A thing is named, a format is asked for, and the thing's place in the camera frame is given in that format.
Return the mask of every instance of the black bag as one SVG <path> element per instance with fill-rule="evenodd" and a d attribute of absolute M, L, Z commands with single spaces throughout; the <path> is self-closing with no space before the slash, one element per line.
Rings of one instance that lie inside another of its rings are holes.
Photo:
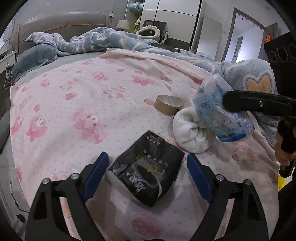
<path fill-rule="evenodd" d="M 109 170 L 142 203 L 153 207 L 178 176 L 184 152 L 147 131 Z"/>

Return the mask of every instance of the metal bolt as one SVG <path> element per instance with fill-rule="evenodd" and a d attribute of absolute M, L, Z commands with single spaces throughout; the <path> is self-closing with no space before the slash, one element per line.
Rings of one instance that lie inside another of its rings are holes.
<path fill-rule="evenodd" d="M 49 181 L 50 181 L 49 178 L 45 178 L 45 179 L 42 180 L 42 183 L 43 183 L 43 184 L 47 184 L 47 183 L 49 183 Z"/>
<path fill-rule="evenodd" d="M 223 180 L 224 180 L 224 176 L 218 174 L 218 175 L 216 176 L 216 179 L 217 179 L 218 181 L 223 181 Z"/>
<path fill-rule="evenodd" d="M 71 179 L 72 180 L 76 180 L 78 178 L 79 178 L 79 174 L 78 173 L 74 173 L 74 174 L 71 175 Z"/>
<path fill-rule="evenodd" d="M 251 186 L 252 185 L 252 181 L 249 180 L 249 179 L 247 179 L 247 180 L 245 180 L 245 184 L 247 184 L 248 186 Z"/>

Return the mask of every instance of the pink blanket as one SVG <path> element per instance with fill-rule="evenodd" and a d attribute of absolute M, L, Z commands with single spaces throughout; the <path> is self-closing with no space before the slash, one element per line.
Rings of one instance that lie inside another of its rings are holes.
<path fill-rule="evenodd" d="M 11 142 L 17 174 L 29 205 L 42 179 L 60 180 L 79 173 L 102 151 L 109 154 L 112 163 L 147 130 L 177 145 L 173 118 L 157 111 L 154 101 L 159 94 L 171 94 L 173 79 L 188 80 L 194 95 L 209 75 L 201 68 L 170 57 L 113 50 L 12 87 Z M 277 165 L 270 159 L 268 145 L 259 145 L 253 137 L 243 147 L 219 143 L 202 154 L 201 162 L 208 163 L 211 159 L 213 171 L 229 180 L 252 179 L 272 233 L 278 217 Z M 252 156 L 251 161 L 264 168 L 246 170 L 238 164 L 240 154 Z M 132 201 L 116 187 L 116 181 L 103 179 L 95 197 L 87 204 L 106 240 L 189 240 L 208 207 L 190 179 L 186 162 L 172 190 L 153 208 Z M 72 235 L 79 237 L 65 200 L 62 206 Z M 225 227 L 224 223 L 217 236 L 224 233 Z"/>

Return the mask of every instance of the headboard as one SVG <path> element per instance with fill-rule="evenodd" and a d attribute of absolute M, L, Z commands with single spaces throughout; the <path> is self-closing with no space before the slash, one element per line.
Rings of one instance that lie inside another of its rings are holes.
<path fill-rule="evenodd" d="M 38 16 L 21 24 L 16 24 L 9 43 L 12 50 L 21 54 L 35 46 L 26 42 L 33 32 L 59 33 L 69 41 L 71 37 L 81 35 L 97 27 L 107 27 L 107 15 L 103 12 L 71 11 Z"/>

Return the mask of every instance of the rolled white cloth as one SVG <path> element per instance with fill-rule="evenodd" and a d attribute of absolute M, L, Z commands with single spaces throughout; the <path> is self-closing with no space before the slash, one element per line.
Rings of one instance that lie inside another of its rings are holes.
<path fill-rule="evenodd" d="M 194 107 L 184 108 L 175 115 L 173 132 L 177 143 L 192 153 L 206 151 L 216 138 Z"/>

